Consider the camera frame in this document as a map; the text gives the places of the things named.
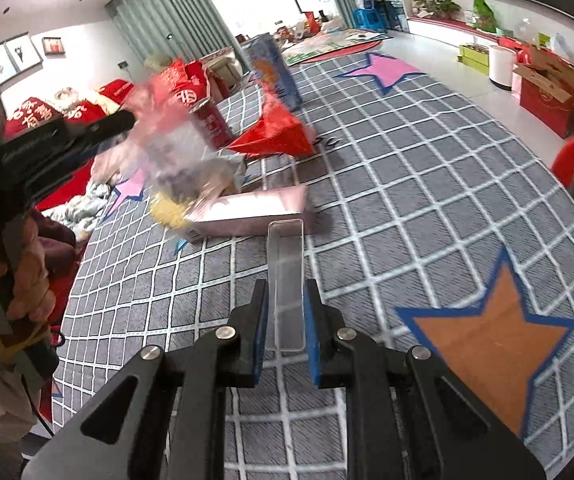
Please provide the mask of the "person's left hand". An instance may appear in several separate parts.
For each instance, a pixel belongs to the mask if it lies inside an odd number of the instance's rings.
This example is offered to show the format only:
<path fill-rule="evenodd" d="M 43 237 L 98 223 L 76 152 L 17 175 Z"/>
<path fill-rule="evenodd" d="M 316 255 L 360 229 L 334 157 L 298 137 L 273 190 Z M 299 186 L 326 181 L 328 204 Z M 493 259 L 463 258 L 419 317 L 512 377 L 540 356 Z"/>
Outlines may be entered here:
<path fill-rule="evenodd" d="M 0 278 L 7 266 L 0 261 Z M 13 299 L 6 317 L 9 321 L 28 318 L 34 324 L 44 324 L 55 307 L 55 296 L 50 291 L 44 249 L 38 240 L 38 226 L 33 218 L 24 219 L 22 252 L 14 271 Z"/>

